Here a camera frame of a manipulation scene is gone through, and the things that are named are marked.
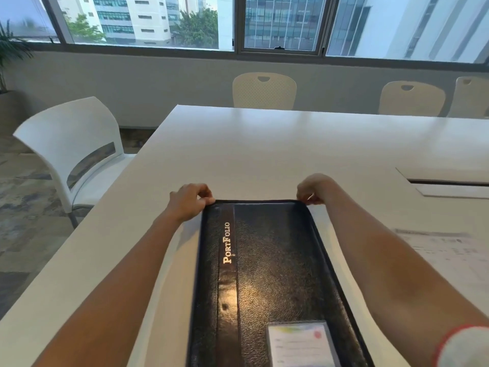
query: white sleeve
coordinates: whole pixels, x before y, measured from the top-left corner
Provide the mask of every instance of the white sleeve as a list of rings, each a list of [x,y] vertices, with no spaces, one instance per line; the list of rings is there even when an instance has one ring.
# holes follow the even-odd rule
[[[436,367],[488,367],[489,327],[462,327],[439,347]]]

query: white chair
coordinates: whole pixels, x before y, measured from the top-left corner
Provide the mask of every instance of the white chair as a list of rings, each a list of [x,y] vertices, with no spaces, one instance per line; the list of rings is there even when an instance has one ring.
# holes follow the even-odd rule
[[[489,80],[459,77],[447,117],[489,118]]]
[[[48,166],[64,211],[73,227],[73,209],[94,206],[135,156],[125,154],[114,116],[97,98],[74,100],[30,117],[14,136]],[[67,181],[73,168],[107,144],[115,152],[92,166],[75,185]]]
[[[394,81],[382,89],[378,113],[435,117],[444,103],[445,92],[439,87],[416,81]]]
[[[291,110],[296,92],[295,81],[278,73],[243,73],[233,81],[236,108]]]

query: person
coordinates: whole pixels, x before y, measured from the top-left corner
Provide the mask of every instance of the person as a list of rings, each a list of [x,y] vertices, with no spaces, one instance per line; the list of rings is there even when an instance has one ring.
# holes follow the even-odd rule
[[[326,205],[372,317],[411,366],[489,365],[489,319],[406,242],[323,174],[299,184],[297,199]],[[172,192],[166,209],[66,321],[34,366],[125,366],[172,236],[214,202],[205,184]]]

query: black leather portfolio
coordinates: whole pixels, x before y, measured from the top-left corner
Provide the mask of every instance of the black leather portfolio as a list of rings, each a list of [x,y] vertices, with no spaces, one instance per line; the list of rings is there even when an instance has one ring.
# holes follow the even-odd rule
[[[303,203],[206,207],[187,365],[270,366],[267,325],[295,321],[325,321],[341,367],[374,365]]]

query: chair leg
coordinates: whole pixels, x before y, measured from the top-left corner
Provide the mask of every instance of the chair leg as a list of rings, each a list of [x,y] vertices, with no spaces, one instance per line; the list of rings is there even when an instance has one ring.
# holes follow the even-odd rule
[[[76,229],[78,226],[78,221],[76,220],[76,216],[73,214],[73,211],[68,213],[68,217],[70,218],[71,225],[73,225],[73,229]]]

